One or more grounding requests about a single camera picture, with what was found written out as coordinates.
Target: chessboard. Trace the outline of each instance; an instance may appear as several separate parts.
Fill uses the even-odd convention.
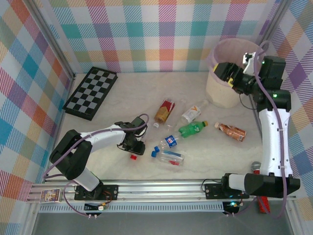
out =
[[[116,80],[115,72],[92,67],[63,109],[91,121]]]

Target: red cap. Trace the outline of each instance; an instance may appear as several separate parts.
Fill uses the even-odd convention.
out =
[[[136,160],[137,156],[136,155],[131,155],[131,159]]]

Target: white bottle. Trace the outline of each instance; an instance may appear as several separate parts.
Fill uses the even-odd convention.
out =
[[[180,132],[175,132],[174,134],[161,140],[159,145],[155,147],[155,152],[158,153],[161,150],[168,150],[175,147],[182,140]]]
[[[185,156],[180,153],[175,153],[172,151],[164,150],[160,153],[156,153],[155,151],[152,151],[151,157],[157,158],[163,163],[168,163],[172,165],[183,165]]]
[[[205,107],[208,105],[208,101],[206,99],[195,103],[190,109],[188,109],[182,116],[181,122],[184,125],[192,123],[194,119],[201,115]]]
[[[179,102],[176,102],[175,107],[169,117],[167,118],[165,124],[168,131],[173,131],[176,127],[181,115],[186,110],[186,100],[182,99]]]

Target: plastic bottle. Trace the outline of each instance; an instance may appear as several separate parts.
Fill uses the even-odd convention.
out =
[[[157,158],[163,163],[168,163],[172,165],[183,165],[185,159],[185,156],[183,154],[175,153],[168,150],[161,151],[160,153],[152,151],[151,157]]]
[[[186,110],[186,100],[182,99],[176,102],[175,107],[169,117],[167,118],[165,125],[168,131],[173,131],[181,117]]]
[[[181,116],[181,121],[183,124],[187,125],[191,123],[194,119],[196,119],[198,116],[201,115],[205,107],[208,105],[209,101],[206,99],[202,101],[198,101],[190,107],[182,116]]]
[[[207,121],[196,121],[181,127],[179,131],[161,140],[159,145],[155,147],[155,152],[158,153],[161,150],[168,150],[175,147],[183,138],[199,133],[207,125]]]
[[[224,125],[219,122],[216,122],[214,126],[216,129],[223,131],[225,134],[227,134],[228,136],[232,137],[235,140],[243,141],[244,138],[246,137],[246,131],[241,130],[237,127]]]
[[[157,111],[154,120],[156,123],[153,124],[154,127],[158,128],[159,124],[166,122],[168,116],[171,114],[172,110],[175,107],[175,102],[169,98],[165,99],[159,110]]]
[[[183,138],[199,133],[204,127],[208,126],[207,121],[194,121],[187,126],[183,126],[179,129],[179,132]]]

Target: blue bottle cap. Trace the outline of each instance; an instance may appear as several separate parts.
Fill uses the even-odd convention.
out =
[[[155,151],[158,153],[160,151],[160,149],[158,148],[158,146],[155,147]]]
[[[157,156],[157,152],[152,151],[152,153],[151,153],[151,157],[155,158],[156,156]]]

